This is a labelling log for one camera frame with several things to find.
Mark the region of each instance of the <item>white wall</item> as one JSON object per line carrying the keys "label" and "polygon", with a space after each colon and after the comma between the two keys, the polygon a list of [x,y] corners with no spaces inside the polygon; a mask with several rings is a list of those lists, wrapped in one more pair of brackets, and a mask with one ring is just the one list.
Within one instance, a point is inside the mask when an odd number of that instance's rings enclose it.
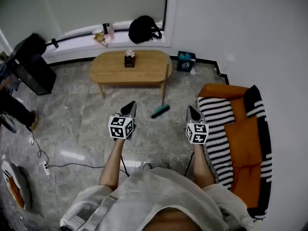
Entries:
{"label": "white wall", "polygon": [[215,60],[231,85],[256,85],[273,152],[261,230],[308,221],[308,0],[178,0],[172,52]]}
{"label": "white wall", "polygon": [[45,40],[62,35],[46,0],[0,0],[0,29],[10,47],[32,33]]}

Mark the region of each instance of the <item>bag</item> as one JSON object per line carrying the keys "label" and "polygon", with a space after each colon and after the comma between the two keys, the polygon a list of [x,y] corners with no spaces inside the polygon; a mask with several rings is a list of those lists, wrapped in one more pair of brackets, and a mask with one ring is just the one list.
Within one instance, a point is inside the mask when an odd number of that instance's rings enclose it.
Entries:
{"label": "bag", "polygon": [[42,55],[47,48],[45,40],[38,34],[32,33],[28,38],[30,45],[33,47],[34,51]]}
{"label": "bag", "polygon": [[147,15],[140,16],[130,24],[128,36],[135,44],[162,38],[154,19]]}

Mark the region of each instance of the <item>tissue box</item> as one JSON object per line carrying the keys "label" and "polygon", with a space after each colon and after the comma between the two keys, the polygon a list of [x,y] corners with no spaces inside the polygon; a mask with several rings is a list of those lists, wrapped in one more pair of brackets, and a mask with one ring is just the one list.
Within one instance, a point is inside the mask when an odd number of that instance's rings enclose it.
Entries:
{"label": "tissue box", "polygon": [[124,65],[125,67],[134,67],[135,66],[135,56],[131,57],[131,56],[125,56],[124,58]]}

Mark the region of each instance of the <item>electrical cable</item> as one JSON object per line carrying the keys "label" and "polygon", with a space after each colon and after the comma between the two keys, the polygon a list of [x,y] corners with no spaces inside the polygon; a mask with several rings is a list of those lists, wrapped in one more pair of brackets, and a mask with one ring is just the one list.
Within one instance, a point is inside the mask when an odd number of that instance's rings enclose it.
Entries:
{"label": "electrical cable", "polygon": [[40,185],[38,185],[38,187],[42,187],[44,182],[47,182],[50,180],[50,175],[48,176],[47,180],[42,180],[42,182],[40,183]]}
{"label": "electrical cable", "polygon": [[184,174],[185,177],[186,177],[186,174],[187,174],[187,172],[188,172],[189,166],[190,166],[190,164],[191,164],[191,162],[192,162],[193,155],[194,155],[194,152],[192,153],[191,159],[189,160],[189,163],[188,163],[188,165],[187,165],[187,169],[186,169],[185,174]]}
{"label": "electrical cable", "polygon": [[[34,134],[33,134],[33,132],[31,131],[31,129],[28,128],[28,127],[26,127],[26,128],[27,128],[27,129],[31,132],[31,134],[32,134],[31,145],[33,146],[33,145],[34,145],[34,142],[36,142],[36,144],[38,145],[38,148],[39,148],[39,149],[38,149],[38,158],[41,158],[41,157],[42,157],[42,153],[44,153],[44,154],[46,155],[46,157],[47,157],[47,162],[46,162],[47,166],[45,167],[46,169],[48,169],[48,168],[50,168],[50,167],[65,167],[65,166],[68,166],[68,165],[80,165],[80,166],[85,166],[85,167],[90,167],[90,168],[104,168],[104,167],[105,167],[105,166],[93,167],[93,166],[90,166],[90,165],[78,164],[78,163],[69,163],[69,164],[64,164],[64,165],[61,165],[61,166],[59,166],[59,165],[48,165],[48,162],[49,162],[49,157],[48,157],[48,155],[47,155],[43,150],[41,150],[41,148],[40,148],[38,142],[34,139]],[[127,175],[127,177],[129,177],[129,174],[128,174],[127,170],[126,170],[126,166],[125,166],[125,164],[124,164],[124,161],[123,161],[122,156],[121,156],[121,160],[122,160],[122,163],[123,163],[123,166],[124,166],[124,170],[125,170],[125,171],[123,171],[123,170],[121,170],[121,169],[120,169],[120,171],[122,171],[123,173],[125,173],[125,174]]]}
{"label": "electrical cable", "polygon": [[28,127],[26,127],[26,128],[32,133],[31,145],[33,146],[33,145],[34,145],[34,142],[36,142],[36,144],[38,145],[38,148],[39,148],[39,149],[38,149],[38,158],[41,158],[41,157],[42,157],[42,153],[44,153],[44,154],[46,155],[46,157],[47,157],[47,162],[46,162],[46,164],[48,165],[49,157],[47,156],[46,152],[44,152],[44,151],[42,151],[42,150],[40,149],[40,146],[39,146],[38,142],[34,139],[34,134],[33,134],[32,130],[31,130],[30,128],[28,128]]}
{"label": "electrical cable", "polygon": [[121,155],[121,160],[122,160],[122,163],[123,163],[123,166],[124,166],[125,174],[127,175],[127,177],[129,177],[129,174],[128,174],[127,170],[126,170],[126,166],[124,164],[122,155]]}
{"label": "electrical cable", "polygon": [[69,163],[69,164],[64,164],[64,165],[61,165],[61,166],[58,166],[58,165],[49,165],[47,166],[47,168],[50,168],[50,167],[65,167],[65,166],[68,166],[68,165],[80,165],[80,166],[85,166],[85,167],[90,167],[90,168],[104,168],[105,166],[100,166],[100,167],[93,167],[93,166],[89,166],[89,165],[85,165],[85,164],[78,164],[78,163]]}
{"label": "electrical cable", "polygon": [[63,209],[62,205],[60,204],[58,196],[57,196],[57,193],[56,193],[56,175],[54,174],[54,172],[52,170],[50,170],[50,169],[48,169],[48,170],[50,172],[52,172],[52,174],[53,174],[53,179],[54,179],[53,191],[54,191],[54,195],[56,196],[57,202],[58,202],[59,206],[61,207],[63,215],[64,215],[64,213],[65,213],[64,209]]}

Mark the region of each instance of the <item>person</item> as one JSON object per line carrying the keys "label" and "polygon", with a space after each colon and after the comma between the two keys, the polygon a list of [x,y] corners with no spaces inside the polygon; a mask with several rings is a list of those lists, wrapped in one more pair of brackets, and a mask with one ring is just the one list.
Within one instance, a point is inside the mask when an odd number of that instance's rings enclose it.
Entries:
{"label": "person", "polygon": [[166,165],[136,171],[118,186],[124,139],[117,139],[98,186],[81,192],[60,221],[70,231],[252,230],[245,203],[215,184],[200,144],[191,181]]}
{"label": "person", "polygon": [[38,124],[39,117],[35,111],[28,111],[23,104],[12,97],[6,90],[6,86],[11,81],[11,77],[9,76],[2,82],[0,81],[0,113],[7,113],[33,131]]}

